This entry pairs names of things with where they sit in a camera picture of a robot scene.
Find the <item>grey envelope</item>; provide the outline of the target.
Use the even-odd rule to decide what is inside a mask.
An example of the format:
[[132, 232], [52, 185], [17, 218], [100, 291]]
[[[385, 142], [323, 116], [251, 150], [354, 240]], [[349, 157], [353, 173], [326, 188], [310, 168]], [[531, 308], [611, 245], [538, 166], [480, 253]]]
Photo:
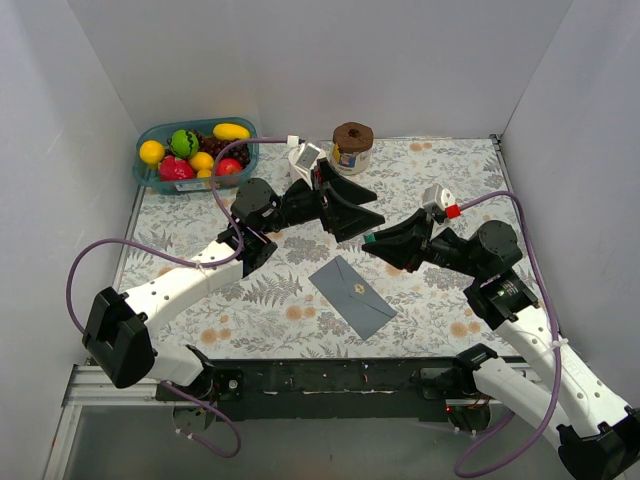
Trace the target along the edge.
[[362, 340], [368, 340], [397, 315], [342, 256], [329, 261], [309, 280]]

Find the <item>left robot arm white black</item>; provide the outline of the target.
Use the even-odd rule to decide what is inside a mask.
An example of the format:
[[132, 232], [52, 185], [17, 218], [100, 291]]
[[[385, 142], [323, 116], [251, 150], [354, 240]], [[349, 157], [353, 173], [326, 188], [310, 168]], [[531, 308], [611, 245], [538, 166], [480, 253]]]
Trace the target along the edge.
[[178, 385], [193, 400], [213, 386], [211, 364], [194, 346], [155, 343], [154, 337], [184, 310], [259, 269], [277, 246], [271, 232], [318, 220], [342, 242], [383, 224], [366, 209], [375, 192], [341, 176], [326, 160], [279, 196], [251, 178], [236, 193], [228, 228], [203, 251], [143, 285], [119, 293], [108, 287], [94, 299], [82, 343], [119, 389], [144, 378]]

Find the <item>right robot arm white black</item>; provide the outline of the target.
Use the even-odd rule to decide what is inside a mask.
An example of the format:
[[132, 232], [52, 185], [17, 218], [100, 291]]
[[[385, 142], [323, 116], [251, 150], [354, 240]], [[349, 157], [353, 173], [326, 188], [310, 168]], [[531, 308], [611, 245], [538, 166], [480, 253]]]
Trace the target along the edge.
[[468, 239], [436, 215], [408, 220], [366, 237], [363, 249], [407, 272], [422, 263], [471, 277], [464, 295], [474, 314], [510, 344], [538, 375], [534, 383], [479, 344], [454, 359], [452, 383], [464, 397], [486, 394], [534, 427], [556, 449], [575, 479], [615, 479], [639, 460], [639, 411], [609, 389], [553, 333], [550, 316], [513, 269], [522, 258], [513, 228], [498, 220]]

